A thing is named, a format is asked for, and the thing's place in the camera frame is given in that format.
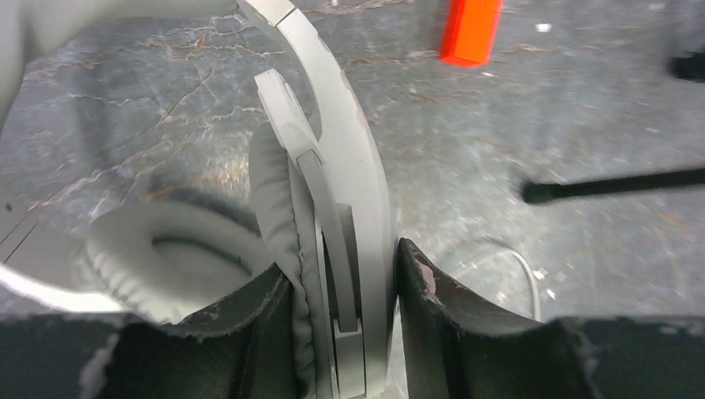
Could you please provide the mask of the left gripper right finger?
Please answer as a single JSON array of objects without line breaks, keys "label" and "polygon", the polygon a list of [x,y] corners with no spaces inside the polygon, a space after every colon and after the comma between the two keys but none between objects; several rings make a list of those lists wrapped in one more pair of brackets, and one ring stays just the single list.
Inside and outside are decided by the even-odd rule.
[{"label": "left gripper right finger", "polygon": [[410,240],[397,250],[412,398],[701,398],[704,320],[539,323],[471,291]]}]

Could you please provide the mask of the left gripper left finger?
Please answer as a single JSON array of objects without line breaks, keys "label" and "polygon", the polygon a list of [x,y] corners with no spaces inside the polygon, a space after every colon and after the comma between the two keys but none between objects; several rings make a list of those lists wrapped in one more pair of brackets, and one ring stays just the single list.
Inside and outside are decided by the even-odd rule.
[{"label": "left gripper left finger", "polygon": [[288,398],[291,285],[276,267],[173,327],[122,314],[1,319],[4,398]]}]

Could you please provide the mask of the white grey headphones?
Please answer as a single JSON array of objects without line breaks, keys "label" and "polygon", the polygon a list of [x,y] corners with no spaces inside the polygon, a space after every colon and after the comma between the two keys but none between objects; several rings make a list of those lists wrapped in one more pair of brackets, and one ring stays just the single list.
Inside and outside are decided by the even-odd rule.
[{"label": "white grey headphones", "polygon": [[1,285],[49,314],[122,314],[173,327],[276,267],[291,285],[291,395],[382,393],[398,237],[367,118],[334,55],[289,1],[4,1],[1,115],[27,65],[103,21],[241,11],[302,72],[306,115],[270,69],[255,77],[268,124],[249,144],[257,228],[196,204],[126,204],[82,237],[1,195]]}]

